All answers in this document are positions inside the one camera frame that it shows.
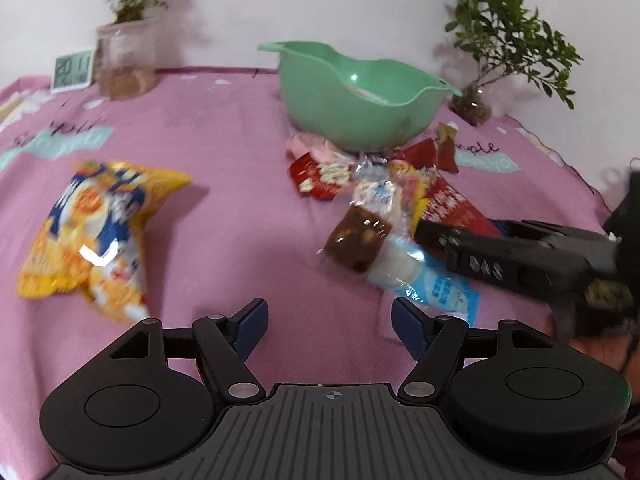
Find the brown nut cake packet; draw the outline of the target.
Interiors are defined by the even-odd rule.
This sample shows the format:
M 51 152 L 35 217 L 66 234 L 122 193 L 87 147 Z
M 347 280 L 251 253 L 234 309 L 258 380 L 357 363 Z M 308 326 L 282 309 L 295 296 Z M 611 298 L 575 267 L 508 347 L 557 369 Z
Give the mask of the brown nut cake packet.
M 389 211 L 351 203 L 324 242 L 323 252 L 338 266 L 365 274 L 393 231 L 392 219 Z

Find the clear white candy packet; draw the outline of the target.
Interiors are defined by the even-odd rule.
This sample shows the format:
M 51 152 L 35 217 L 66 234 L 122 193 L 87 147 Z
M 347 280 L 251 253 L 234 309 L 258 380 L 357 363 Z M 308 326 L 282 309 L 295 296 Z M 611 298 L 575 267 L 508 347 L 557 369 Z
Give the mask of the clear white candy packet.
M 361 155 L 352 168 L 352 204 L 397 226 L 404 220 L 402 189 L 390 175 L 386 159 Z

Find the green plastic bowl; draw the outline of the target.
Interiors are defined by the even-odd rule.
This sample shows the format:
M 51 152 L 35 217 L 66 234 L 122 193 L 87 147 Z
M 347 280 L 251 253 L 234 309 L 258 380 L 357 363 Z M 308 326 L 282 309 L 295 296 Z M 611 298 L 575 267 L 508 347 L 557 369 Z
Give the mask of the green plastic bowl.
M 279 96 L 292 124 L 348 152 L 384 152 L 421 134 L 452 84 L 403 62 L 350 58 L 328 44 L 278 41 L 258 49 L 279 55 Z

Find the leafy plant in glass vase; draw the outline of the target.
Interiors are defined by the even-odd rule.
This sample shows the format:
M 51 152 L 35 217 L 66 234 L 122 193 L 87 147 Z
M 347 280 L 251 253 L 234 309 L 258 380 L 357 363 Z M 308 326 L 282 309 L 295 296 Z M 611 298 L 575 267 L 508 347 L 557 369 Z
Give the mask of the leafy plant in glass vase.
M 539 91 L 575 107 L 570 75 L 584 58 L 565 35 L 526 8 L 524 0 L 457 0 L 445 26 L 454 47 L 472 56 L 476 75 L 451 99 L 450 110 L 473 127 L 491 118 L 487 87 L 523 76 Z

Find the dark red pouch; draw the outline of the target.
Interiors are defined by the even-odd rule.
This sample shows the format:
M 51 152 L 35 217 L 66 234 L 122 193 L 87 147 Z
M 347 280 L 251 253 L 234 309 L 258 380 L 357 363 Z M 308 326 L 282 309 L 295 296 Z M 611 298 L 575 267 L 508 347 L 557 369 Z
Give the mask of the dark red pouch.
M 416 199 L 411 215 L 411 234 L 416 232 L 421 220 L 467 229 L 477 235 L 501 236 L 495 225 L 442 176 L 437 176 Z

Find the yellow blue chips bag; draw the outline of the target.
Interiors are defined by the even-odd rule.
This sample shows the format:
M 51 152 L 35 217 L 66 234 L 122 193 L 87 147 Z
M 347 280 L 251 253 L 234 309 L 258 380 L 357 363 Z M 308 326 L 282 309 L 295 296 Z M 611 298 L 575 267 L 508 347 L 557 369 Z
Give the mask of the yellow blue chips bag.
M 191 182 L 177 170 L 82 162 L 29 248 L 18 296 L 81 292 L 113 321 L 147 318 L 143 229 L 169 196 Z

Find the red candy packet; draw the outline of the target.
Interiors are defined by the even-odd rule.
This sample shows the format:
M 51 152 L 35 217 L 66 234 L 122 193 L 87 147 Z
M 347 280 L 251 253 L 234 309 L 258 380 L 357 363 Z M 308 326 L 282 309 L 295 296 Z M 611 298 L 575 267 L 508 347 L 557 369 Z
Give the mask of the red candy packet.
M 317 162 L 310 153 L 295 159 L 288 168 L 300 196 L 330 202 L 352 182 L 352 167 L 342 162 Z

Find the white digital clock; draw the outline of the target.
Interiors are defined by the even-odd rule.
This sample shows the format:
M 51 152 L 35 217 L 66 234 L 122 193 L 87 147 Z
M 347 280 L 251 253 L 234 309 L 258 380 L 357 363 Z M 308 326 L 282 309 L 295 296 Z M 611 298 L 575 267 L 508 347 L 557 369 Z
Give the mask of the white digital clock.
M 95 50 L 83 50 L 58 56 L 54 63 L 51 92 L 89 88 L 93 80 L 95 53 Z

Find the red gold stick pouch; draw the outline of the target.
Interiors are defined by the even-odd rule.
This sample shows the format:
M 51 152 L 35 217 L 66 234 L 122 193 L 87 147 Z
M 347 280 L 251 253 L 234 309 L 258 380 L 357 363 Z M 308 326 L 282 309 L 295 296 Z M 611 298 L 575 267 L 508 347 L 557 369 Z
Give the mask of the red gold stick pouch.
M 459 172 L 456 163 L 456 136 L 458 130 L 450 125 L 440 122 L 436 128 L 437 133 L 437 167 L 448 174 Z

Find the thin plant in white pot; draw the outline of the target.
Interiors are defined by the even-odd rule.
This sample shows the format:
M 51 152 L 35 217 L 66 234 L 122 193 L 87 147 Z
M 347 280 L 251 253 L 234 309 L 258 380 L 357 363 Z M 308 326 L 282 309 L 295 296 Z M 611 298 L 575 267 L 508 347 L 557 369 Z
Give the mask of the thin plant in white pot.
M 108 0 L 114 22 L 96 30 L 94 76 L 100 95 L 112 101 L 143 96 L 156 86 L 156 25 L 145 16 L 165 0 Z

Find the light blue snack packet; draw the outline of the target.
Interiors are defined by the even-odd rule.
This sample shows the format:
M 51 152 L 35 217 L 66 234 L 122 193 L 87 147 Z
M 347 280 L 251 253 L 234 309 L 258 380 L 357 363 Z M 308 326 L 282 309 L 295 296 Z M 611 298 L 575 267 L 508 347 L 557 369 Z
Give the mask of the light blue snack packet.
M 404 297 L 429 315 L 453 315 L 472 325 L 480 293 L 462 276 L 408 237 L 390 235 L 367 273 L 367 281 Z

